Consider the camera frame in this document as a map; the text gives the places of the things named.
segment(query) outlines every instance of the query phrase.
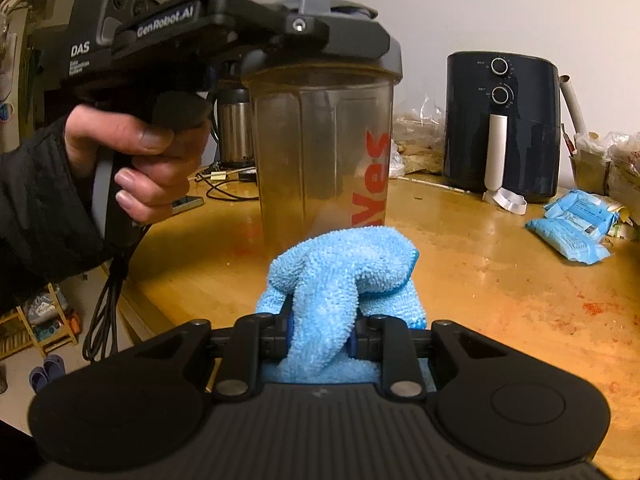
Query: air fryer handle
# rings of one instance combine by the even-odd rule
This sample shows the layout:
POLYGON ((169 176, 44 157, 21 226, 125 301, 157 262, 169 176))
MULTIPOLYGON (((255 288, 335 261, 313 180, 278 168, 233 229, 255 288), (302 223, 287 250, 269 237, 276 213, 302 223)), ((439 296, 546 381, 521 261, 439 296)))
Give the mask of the air fryer handle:
POLYGON ((484 186, 489 191, 497 191, 502 187, 507 149, 507 123, 507 116, 489 115, 489 143, 484 168, 484 186))

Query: blue microfiber cloth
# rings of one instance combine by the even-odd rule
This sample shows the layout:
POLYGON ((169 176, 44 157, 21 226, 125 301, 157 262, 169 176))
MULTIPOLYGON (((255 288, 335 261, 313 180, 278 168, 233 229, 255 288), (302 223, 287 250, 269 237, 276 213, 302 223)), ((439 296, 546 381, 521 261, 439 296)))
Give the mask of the blue microfiber cloth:
POLYGON ((289 354, 277 365, 265 364, 263 378, 315 384, 379 380, 378 364, 350 358, 343 347, 358 307, 364 316, 386 314, 410 328, 427 327, 411 280, 417 259, 407 238, 378 226, 327 233, 277 257, 256 312, 277 314, 292 294, 294 331, 289 354))

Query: wet wipes package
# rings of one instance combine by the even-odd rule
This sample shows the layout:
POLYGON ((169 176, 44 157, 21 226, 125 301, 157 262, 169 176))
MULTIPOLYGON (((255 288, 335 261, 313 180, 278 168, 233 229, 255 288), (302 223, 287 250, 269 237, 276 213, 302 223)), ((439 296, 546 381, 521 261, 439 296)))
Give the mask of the wet wipes package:
POLYGON ((545 217, 530 220, 525 227, 572 262, 594 264, 609 256, 598 242, 618 220, 599 197, 571 190, 545 205, 545 217))

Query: metal rivet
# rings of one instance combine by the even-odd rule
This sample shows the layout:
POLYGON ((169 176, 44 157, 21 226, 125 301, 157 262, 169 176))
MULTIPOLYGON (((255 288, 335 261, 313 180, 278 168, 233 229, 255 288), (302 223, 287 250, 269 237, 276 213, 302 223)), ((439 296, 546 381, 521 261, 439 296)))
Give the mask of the metal rivet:
POLYGON ((293 20, 293 23, 291 23, 291 26, 293 27, 293 30, 302 32, 306 29, 306 21, 302 18, 296 18, 293 20))
POLYGON ((227 379, 216 384, 216 391, 225 397, 236 397, 246 393, 249 386, 238 379, 227 379))
POLYGON ((398 397, 417 397, 422 393, 422 387, 413 381, 398 381, 391 385, 391 391, 398 397))

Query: shoe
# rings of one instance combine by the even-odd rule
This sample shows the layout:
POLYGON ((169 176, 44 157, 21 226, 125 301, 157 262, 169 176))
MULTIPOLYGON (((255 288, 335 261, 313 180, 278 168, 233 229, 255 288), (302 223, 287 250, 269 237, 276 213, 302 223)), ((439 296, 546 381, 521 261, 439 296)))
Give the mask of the shoe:
POLYGON ((42 366, 36 366, 29 373, 29 384, 33 388, 33 391, 38 394, 47 384, 49 384, 49 378, 44 372, 42 366))
POLYGON ((65 375, 65 362, 62 357, 55 354, 50 354, 44 358, 44 373, 47 375, 47 379, 51 382, 54 379, 63 377, 65 375))

